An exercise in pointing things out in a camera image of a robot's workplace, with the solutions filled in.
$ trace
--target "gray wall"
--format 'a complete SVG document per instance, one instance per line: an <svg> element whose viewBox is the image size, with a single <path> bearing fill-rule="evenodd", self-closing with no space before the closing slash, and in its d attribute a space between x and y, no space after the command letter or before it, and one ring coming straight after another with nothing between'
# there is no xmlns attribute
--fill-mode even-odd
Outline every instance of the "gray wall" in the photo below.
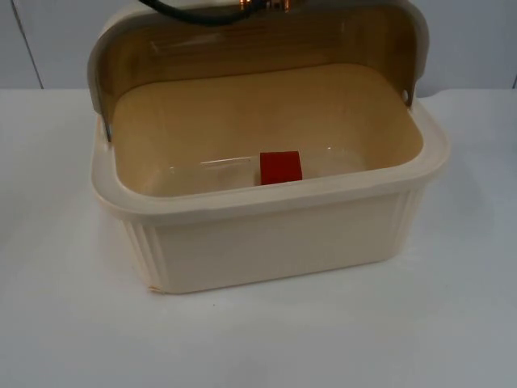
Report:
<svg viewBox="0 0 517 388"><path fill-rule="evenodd" d="M40 87L8 0L0 0L0 53L0 87Z"/></svg>
<svg viewBox="0 0 517 388"><path fill-rule="evenodd" d="M85 65L103 23L132 0L15 0L44 87L86 87ZM8 0L3 2L9 8ZM185 4L191 0L176 0ZM420 95L448 88L511 88L517 75L517 0L414 0L427 17L431 50ZM13 54L0 86L35 87L14 18L0 37Z"/></svg>

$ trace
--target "red clip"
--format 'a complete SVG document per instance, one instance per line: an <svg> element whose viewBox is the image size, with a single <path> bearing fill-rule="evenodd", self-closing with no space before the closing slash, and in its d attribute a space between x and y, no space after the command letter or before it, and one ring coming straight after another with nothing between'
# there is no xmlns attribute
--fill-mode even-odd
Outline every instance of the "red clip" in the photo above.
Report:
<svg viewBox="0 0 517 388"><path fill-rule="evenodd" d="M260 154L260 183L262 185L302 179L298 151L263 152Z"/></svg>

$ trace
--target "roll-top lid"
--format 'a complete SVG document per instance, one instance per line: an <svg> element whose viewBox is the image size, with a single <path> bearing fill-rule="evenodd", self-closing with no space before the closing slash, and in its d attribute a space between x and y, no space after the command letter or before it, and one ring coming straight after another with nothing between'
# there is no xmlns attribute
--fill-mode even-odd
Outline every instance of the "roll-top lid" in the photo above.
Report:
<svg viewBox="0 0 517 388"><path fill-rule="evenodd" d="M241 6L236 3L195 11L232 12ZM92 101L108 140L118 99L153 82L355 63L377 70L412 104L429 39L425 19L407 0L285 4L224 27L185 24L141 8L117 18L88 64Z"/></svg>

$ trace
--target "white table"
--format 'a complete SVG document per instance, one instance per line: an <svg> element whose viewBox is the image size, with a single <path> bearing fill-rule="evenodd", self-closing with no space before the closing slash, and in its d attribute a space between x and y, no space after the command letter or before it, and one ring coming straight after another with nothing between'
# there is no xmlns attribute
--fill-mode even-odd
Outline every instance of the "white table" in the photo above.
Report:
<svg viewBox="0 0 517 388"><path fill-rule="evenodd" d="M90 190L86 91L0 91L0 386L515 387L517 92L424 100L450 133L382 264L146 291Z"/></svg>

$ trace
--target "cream plastic container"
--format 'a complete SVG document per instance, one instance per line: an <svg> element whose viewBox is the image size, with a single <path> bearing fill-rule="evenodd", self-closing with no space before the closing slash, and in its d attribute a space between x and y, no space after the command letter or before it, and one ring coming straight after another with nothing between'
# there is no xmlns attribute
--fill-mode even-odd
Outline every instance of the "cream plastic container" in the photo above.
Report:
<svg viewBox="0 0 517 388"><path fill-rule="evenodd" d="M188 293L396 255L449 155L413 99L426 53L407 2L215 29L114 19L90 58L91 177L144 282ZM304 180L257 186L258 155L293 150Z"/></svg>

